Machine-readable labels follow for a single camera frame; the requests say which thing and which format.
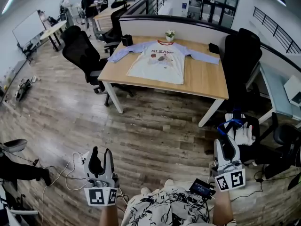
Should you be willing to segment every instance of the whiteboard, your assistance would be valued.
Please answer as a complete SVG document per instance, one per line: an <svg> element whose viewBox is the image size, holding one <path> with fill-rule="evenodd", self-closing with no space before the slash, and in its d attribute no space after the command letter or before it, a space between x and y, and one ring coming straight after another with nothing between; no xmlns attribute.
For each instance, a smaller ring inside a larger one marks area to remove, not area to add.
<svg viewBox="0 0 301 226"><path fill-rule="evenodd" d="M13 34L21 47L24 47L30 40L45 30L38 11L34 11L14 30Z"/></svg>

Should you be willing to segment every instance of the small plant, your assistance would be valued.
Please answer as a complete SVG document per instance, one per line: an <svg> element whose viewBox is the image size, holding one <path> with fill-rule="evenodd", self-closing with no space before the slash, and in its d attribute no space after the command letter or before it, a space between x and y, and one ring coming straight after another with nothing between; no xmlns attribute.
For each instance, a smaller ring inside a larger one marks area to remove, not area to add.
<svg viewBox="0 0 301 226"><path fill-rule="evenodd" d="M167 32L165 32L165 35L169 38L172 38L175 35L175 31L174 30L168 30Z"/></svg>

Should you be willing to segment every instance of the black pants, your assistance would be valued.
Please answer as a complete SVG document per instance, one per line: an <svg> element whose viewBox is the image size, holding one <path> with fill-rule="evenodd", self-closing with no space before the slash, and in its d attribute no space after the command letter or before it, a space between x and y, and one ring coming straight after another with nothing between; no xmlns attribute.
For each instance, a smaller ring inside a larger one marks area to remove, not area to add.
<svg viewBox="0 0 301 226"><path fill-rule="evenodd" d="M6 155L0 157L0 178L12 180L33 180L40 179L45 174L45 169L36 168L25 164L11 161Z"/></svg>

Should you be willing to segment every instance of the wooden desk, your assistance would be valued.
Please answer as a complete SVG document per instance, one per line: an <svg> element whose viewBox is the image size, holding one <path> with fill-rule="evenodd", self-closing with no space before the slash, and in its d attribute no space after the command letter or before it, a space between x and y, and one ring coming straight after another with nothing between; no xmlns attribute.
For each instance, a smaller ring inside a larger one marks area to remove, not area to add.
<svg viewBox="0 0 301 226"><path fill-rule="evenodd" d="M134 3L135 3L134 1L130 1L127 2L127 5L132 5ZM104 11L96 15L93 19L96 22L97 29L99 31L105 31L105 32L109 31L113 27L111 21L112 13L118 11L121 8L123 8L123 6L118 8L111 8L111 6L109 6Z"/></svg>
<svg viewBox="0 0 301 226"><path fill-rule="evenodd" d="M58 39L58 37L57 37L57 35L56 35L55 33L56 33L56 31L58 31L58 30L60 30L61 32L63 32L63 31L62 31L62 27L63 27L66 23L67 23L67 21L61 21L61 22L55 24L54 26L52 26L51 28L47 29L47 30L42 34L42 36L40 37L40 40L44 40L45 38L49 37L49 40L50 40L50 42L52 43L53 47L55 48L56 52L59 51L59 49L58 49L57 46L55 45L54 41L52 40L51 35L52 35L52 34L54 35L54 37L55 37L55 39L56 39L58 45L60 46L61 43L60 43L60 41L59 41L59 39Z"/></svg>
<svg viewBox="0 0 301 226"><path fill-rule="evenodd" d="M157 37L142 37L133 36L133 43L142 43L148 41L163 40L163 38ZM195 43L186 40L174 40L176 43L186 46L190 49L200 51L205 54L209 54L214 57L219 55L209 52L208 45ZM116 51L125 48L122 44L116 48ZM119 113L123 113L123 109L116 97L116 94L111 86L111 83L136 85L142 87L156 88L171 90L176 92L182 92L187 94L193 94L198 96L205 96L216 99L212 104L208 112L204 115L198 126L202 127L218 109L225 99L229 99L228 89L222 63L214 65L203 61L197 61L190 56L185 58L185 70L184 70L184 84L177 85L166 82L148 80L138 77L127 76L127 71L130 69L133 62L138 58L140 53L130 53L117 63L108 62L101 72L98 80L104 83L106 90L108 91L114 105Z"/></svg>

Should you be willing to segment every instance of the shoe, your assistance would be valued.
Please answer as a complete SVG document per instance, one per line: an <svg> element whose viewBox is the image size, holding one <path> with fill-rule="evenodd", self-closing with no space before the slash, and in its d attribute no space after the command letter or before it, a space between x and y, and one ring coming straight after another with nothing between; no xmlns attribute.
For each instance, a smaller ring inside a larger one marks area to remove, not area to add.
<svg viewBox="0 0 301 226"><path fill-rule="evenodd" d="M174 181L172 179L168 179L165 184L164 184L164 187L167 187L167 186L173 186L174 185Z"/></svg>
<svg viewBox="0 0 301 226"><path fill-rule="evenodd" d="M50 186L51 185L51 179L50 179L50 176L49 176L49 170L48 169L43 169L43 174L42 174L42 178L44 179L45 181L45 184L47 186Z"/></svg>
<svg viewBox="0 0 301 226"><path fill-rule="evenodd" d="M142 195L150 194L150 193L151 193L151 191L150 191L149 188L147 188L147 187L141 188L141 194L142 194Z"/></svg>

